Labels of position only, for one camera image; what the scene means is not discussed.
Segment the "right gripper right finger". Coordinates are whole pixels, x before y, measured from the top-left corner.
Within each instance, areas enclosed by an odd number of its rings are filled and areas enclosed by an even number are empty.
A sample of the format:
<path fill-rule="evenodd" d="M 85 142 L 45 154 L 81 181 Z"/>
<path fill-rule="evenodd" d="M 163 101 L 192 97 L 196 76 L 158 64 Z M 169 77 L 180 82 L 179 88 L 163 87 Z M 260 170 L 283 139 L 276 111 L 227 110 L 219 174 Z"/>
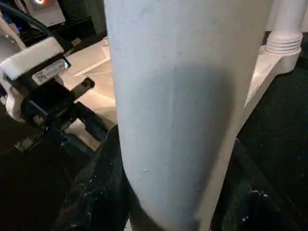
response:
<path fill-rule="evenodd" d="M 306 231 L 308 218 L 262 173 L 236 139 L 211 221 L 213 231 Z"/>

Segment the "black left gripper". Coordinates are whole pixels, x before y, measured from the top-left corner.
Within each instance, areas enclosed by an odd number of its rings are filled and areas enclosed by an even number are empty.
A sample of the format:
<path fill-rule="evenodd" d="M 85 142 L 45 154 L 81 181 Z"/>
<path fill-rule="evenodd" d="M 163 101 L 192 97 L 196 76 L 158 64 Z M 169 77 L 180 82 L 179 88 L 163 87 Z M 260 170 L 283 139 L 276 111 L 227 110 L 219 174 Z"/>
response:
<path fill-rule="evenodd" d="M 81 102 L 74 103 L 94 86 L 95 82 L 89 77 L 71 90 L 57 81 L 40 86 L 22 84 L 21 118 L 35 127 L 63 126 L 76 118 L 72 124 L 73 134 L 86 145 L 101 145 L 110 130 L 108 124 Z"/>

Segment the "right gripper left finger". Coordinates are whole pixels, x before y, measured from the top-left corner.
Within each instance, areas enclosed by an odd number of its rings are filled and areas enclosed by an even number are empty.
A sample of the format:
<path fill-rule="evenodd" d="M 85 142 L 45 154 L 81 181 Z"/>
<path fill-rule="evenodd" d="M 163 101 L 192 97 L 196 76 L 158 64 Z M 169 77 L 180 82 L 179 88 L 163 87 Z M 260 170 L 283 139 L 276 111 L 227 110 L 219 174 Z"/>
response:
<path fill-rule="evenodd" d="M 122 231 L 129 214 L 129 184 L 118 126 L 77 174 L 57 218 L 59 231 Z"/>

